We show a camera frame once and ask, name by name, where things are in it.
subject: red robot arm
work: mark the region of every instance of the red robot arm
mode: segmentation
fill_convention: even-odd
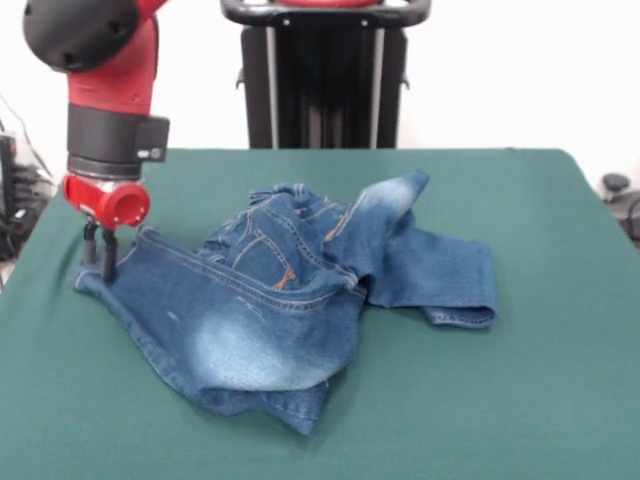
[[[142,164],[164,161],[169,121],[150,115],[158,65],[156,11],[167,0],[30,0],[23,29],[41,61],[67,74],[67,201],[89,217],[93,247],[100,226],[106,280],[115,275],[118,226],[149,212]],[[87,250],[86,262],[95,253]]]

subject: faded denim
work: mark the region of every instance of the faded denim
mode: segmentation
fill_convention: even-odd
[[[113,285],[86,266],[75,288],[186,398],[219,415],[262,410],[308,435],[331,377],[354,358],[365,303],[415,307],[434,325],[494,320],[488,247],[414,224],[427,182],[410,172],[348,205],[301,184],[257,190],[197,251],[143,227]]]

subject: green tablecloth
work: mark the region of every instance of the green tablecloth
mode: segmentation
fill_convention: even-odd
[[[83,221],[56,198],[0,296],[0,479],[640,478],[640,262],[567,155],[177,150],[149,174],[148,223],[195,247],[254,187],[349,201],[413,168],[432,177],[420,227],[492,246],[500,317],[368,309],[311,438],[166,387],[71,290]]]

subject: back pocket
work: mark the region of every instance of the back pocket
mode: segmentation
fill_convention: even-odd
[[[246,235],[231,248],[227,266],[273,290],[298,286],[296,272],[284,252],[261,230]]]

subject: orange stitching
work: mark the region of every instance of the orange stitching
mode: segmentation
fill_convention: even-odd
[[[287,284],[287,282],[294,280],[296,278],[296,274],[294,273],[294,271],[291,269],[291,267],[287,268],[287,271],[284,272],[284,277],[282,277],[282,280],[280,280],[278,283],[276,283],[273,288],[275,290],[282,290],[284,288],[284,286]]]
[[[324,241],[328,242],[329,240],[332,240],[333,237],[336,236],[336,234],[338,233],[338,230],[340,230],[340,228],[342,227],[342,225],[344,225],[344,222],[347,219],[347,214],[345,213],[343,215],[343,217],[340,219],[340,221],[338,222],[338,225],[335,226],[335,228],[333,230],[331,230],[329,233],[327,233],[324,237]]]

